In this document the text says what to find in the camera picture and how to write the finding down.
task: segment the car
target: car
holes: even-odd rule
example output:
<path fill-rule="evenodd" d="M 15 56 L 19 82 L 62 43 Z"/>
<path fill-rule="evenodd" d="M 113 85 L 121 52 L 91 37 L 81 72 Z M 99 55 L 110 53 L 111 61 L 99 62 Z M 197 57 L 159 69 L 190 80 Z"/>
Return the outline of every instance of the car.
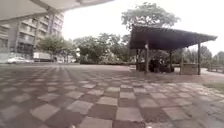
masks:
<path fill-rule="evenodd" d="M 27 60 L 23 57 L 13 57 L 8 59 L 7 63 L 8 64 L 16 64 L 16 63 L 32 63 L 32 60 Z"/>

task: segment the paved plaza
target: paved plaza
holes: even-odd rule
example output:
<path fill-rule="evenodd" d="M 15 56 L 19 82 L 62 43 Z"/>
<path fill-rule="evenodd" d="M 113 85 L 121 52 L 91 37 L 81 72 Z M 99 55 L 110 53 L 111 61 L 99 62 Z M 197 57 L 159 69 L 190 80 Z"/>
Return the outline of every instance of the paved plaza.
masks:
<path fill-rule="evenodd" d="M 224 95 L 122 66 L 1 66 L 0 92 L 0 128 L 224 128 Z"/>

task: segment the dark roof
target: dark roof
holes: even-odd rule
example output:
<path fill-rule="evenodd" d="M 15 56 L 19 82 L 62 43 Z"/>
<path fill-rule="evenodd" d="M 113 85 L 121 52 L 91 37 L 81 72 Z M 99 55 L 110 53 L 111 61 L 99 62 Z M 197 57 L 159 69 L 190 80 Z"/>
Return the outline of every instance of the dark roof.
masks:
<path fill-rule="evenodd" d="M 144 49 L 148 42 L 150 49 L 175 50 L 198 43 L 216 40 L 217 36 L 199 34 L 170 28 L 133 26 L 130 48 Z"/>

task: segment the high-rise building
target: high-rise building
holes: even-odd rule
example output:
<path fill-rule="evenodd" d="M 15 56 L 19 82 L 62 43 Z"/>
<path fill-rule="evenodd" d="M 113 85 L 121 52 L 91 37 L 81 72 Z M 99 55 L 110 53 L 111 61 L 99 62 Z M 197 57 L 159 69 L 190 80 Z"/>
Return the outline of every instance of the high-rise building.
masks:
<path fill-rule="evenodd" d="M 61 36 L 63 14 L 28 19 L 0 26 L 0 61 L 12 56 L 32 59 L 35 46 L 46 36 Z"/>

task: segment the overcast sky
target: overcast sky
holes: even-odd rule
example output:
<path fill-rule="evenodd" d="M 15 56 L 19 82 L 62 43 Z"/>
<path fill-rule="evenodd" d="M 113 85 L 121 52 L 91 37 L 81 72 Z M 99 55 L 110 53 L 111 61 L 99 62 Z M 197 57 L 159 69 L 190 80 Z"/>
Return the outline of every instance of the overcast sky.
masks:
<path fill-rule="evenodd" d="M 218 36 L 204 45 L 216 54 L 224 51 L 224 3 L 222 0 L 115 0 L 65 13 L 63 36 L 74 39 L 99 33 L 127 34 L 121 13 L 144 1 L 157 3 L 181 18 L 173 28 Z"/>

